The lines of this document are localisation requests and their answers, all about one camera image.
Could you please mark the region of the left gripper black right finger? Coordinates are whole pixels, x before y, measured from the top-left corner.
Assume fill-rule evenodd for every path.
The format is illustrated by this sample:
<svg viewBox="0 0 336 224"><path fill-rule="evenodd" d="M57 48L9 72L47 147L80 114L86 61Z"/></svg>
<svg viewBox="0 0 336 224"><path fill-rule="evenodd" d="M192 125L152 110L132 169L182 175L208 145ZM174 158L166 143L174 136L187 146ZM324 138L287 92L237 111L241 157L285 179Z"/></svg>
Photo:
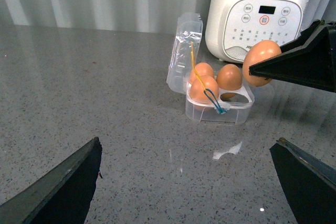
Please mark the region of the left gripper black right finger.
<svg viewBox="0 0 336 224"><path fill-rule="evenodd" d="M335 223L335 169L283 137L270 152L297 223Z"/></svg>

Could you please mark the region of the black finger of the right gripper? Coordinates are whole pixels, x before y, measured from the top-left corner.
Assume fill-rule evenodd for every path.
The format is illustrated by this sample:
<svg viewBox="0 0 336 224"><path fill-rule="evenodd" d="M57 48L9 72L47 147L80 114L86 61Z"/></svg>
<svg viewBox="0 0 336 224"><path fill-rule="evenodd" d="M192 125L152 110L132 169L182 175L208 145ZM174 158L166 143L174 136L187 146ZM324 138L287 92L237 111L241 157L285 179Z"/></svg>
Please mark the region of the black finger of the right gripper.
<svg viewBox="0 0 336 224"><path fill-rule="evenodd" d="M335 93L335 25L318 27L302 46L252 65L249 74Z"/></svg>
<svg viewBox="0 0 336 224"><path fill-rule="evenodd" d="M319 19L314 20L308 28L301 31L300 35L296 39L280 46L281 52L284 53L294 48L297 48L299 46L302 46L309 39L309 37L313 34L313 32L318 27L323 26L323 25L331 26L331 25L335 25L335 22L332 22L329 20L327 21L319 20Z"/></svg>

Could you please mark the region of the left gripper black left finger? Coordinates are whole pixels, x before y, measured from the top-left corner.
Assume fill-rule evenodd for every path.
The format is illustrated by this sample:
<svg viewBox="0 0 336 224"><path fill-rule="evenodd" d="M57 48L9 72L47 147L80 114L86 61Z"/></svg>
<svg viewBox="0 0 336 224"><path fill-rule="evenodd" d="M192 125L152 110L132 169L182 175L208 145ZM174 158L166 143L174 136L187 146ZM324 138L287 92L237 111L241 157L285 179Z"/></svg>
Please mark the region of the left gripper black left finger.
<svg viewBox="0 0 336 224"><path fill-rule="evenodd" d="M94 137L28 188L1 205L1 223L84 223L100 175Z"/></svg>

